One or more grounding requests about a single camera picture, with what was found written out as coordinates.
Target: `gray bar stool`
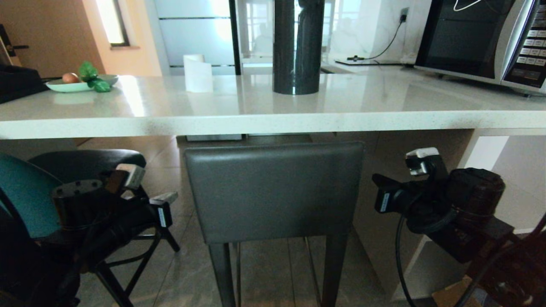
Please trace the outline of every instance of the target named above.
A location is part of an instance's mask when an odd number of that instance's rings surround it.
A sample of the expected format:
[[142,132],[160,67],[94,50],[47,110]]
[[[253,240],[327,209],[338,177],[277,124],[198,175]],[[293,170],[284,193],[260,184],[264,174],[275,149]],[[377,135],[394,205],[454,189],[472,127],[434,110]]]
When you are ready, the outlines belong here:
[[[327,236],[322,300],[317,300],[335,306],[363,153],[358,142],[184,152],[224,307],[236,306],[229,243],[316,235]],[[240,306],[239,265],[237,275]]]

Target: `wall outlet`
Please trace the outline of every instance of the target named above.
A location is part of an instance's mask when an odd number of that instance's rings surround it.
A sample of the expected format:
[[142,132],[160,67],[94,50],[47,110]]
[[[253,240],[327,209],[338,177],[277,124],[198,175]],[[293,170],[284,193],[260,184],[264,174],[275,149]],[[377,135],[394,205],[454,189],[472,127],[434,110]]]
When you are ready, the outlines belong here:
[[400,23],[406,22],[409,10],[410,8],[403,8],[400,10]]

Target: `kitchen island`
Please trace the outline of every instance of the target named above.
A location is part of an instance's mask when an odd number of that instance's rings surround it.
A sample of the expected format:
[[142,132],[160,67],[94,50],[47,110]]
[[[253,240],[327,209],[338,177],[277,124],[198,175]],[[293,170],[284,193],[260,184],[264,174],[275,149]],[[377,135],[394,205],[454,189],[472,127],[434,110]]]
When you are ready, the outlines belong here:
[[[515,186],[524,180],[510,176],[522,163],[542,168],[544,177],[543,154],[526,158],[517,151],[532,151],[522,144],[536,140],[516,136],[546,135],[544,97],[526,98],[507,88],[443,80],[400,67],[323,74],[320,91],[303,96],[273,93],[271,75],[216,76],[213,93],[188,93],[184,87],[181,76],[121,76],[109,93],[48,91],[28,96],[0,104],[0,139],[313,133],[314,141],[362,140],[366,161],[354,226],[393,299],[403,296],[394,266],[398,216],[375,213],[372,173],[412,180],[404,153],[435,146],[449,169],[473,166],[496,171],[501,164],[514,165],[515,170],[504,168],[506,174],[501,175]],[[516,141],[515,149],[506,153],[509,139]],[[499,205],[499,218],[520,232],[531,228],[535,214],[545,209],[539,202],[544,185],[539,191],[537,186],[522,185],[505,193],[503,200],[508,198]],[[534,193],[541,196],[529,196]],[[422,235],[405,232],[402,249],[415,297],[430,295],[460,278],[464,270]]]

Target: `egg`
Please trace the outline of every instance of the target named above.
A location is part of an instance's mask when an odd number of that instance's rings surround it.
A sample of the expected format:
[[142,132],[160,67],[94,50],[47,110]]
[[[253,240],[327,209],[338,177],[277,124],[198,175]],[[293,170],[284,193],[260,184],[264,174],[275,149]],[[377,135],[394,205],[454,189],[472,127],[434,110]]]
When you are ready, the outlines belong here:
[[64,83],[78,83],[80,82],[80,78],[78,78],[78,75],[75,73],[65,73],[63,75],[63,82]]

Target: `black cylindrical vase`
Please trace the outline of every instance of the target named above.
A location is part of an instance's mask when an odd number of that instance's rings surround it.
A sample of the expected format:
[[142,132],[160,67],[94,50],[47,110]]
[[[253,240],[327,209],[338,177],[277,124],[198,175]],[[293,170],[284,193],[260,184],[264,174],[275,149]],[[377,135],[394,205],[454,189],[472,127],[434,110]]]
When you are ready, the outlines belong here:
[[273,91],[318,92],[324,0],[275,0],[274,20]]

